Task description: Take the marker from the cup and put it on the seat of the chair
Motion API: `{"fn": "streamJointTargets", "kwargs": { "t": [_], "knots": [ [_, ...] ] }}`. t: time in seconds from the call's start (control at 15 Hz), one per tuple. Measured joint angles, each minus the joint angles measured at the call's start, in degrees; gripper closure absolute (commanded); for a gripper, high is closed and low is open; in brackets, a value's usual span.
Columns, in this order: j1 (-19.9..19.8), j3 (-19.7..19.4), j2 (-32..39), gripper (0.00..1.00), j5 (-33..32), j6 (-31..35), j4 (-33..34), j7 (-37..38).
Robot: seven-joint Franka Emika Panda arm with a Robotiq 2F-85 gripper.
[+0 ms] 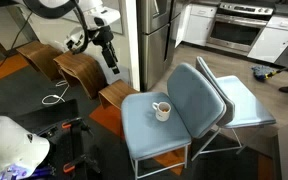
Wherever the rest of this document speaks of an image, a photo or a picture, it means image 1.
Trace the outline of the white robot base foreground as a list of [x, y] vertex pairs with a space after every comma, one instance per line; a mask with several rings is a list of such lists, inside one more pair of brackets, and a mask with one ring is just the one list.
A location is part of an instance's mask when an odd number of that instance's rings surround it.
[[50, 142], [0, 116], [0, 180], [30, 177], [50, 150]]

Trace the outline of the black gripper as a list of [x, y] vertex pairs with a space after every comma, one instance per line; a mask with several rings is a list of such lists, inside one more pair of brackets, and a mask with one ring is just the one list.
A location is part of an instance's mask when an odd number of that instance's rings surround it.
[[102, 55], [109, 68], [112, 68], [114, 74], [119, 74], [120, 70], [116, 65], [117, 58], [115, 50], [111, 43], [114, 38], [109, 26], [105, 26], [99, 29], [98, 35], [93, 39], [94, 45], [100, 45], [102, 47]]

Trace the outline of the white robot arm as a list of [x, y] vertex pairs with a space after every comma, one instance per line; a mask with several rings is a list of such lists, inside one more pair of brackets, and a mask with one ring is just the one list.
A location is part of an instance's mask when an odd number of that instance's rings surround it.
[[59, 19], [74, 12], [80, 25], [67, 36], [67, 49], [73, 54], [79, 54], [92, 42], [102, 48], [102, 56], [113, 73], [120, 72], [111, 43], [114, 35], [110, 28], [113, 22], [120, 19], [118, 10], [104, 6], [102, 0], [21, 0], [21, 3], [45, 19]]

